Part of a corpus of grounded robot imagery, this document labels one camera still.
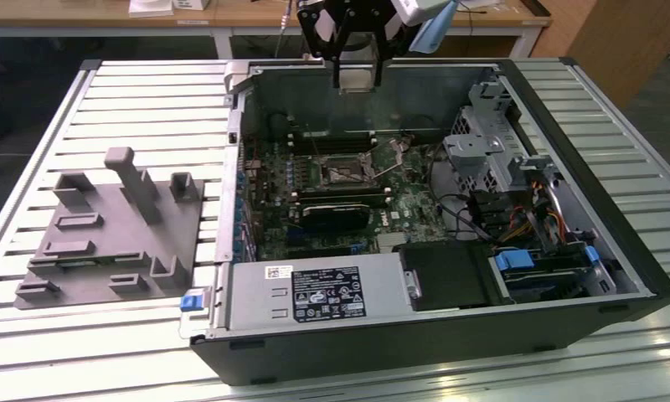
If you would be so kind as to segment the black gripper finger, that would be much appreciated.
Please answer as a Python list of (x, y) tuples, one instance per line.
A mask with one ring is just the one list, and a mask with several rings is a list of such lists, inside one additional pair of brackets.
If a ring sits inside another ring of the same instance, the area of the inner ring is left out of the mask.
[(404, 40), (408, 27), (398, 12), (372, 11), (374, 36), (374, 78), (372, 86), (379, 87), (383, 81), (386, 63), (404, 52)]
[(340, 87), (342, 54), (350, 38), (350, 1), (298, 1), (298, 19), (311, 54), (332, 69), (334, 87)]

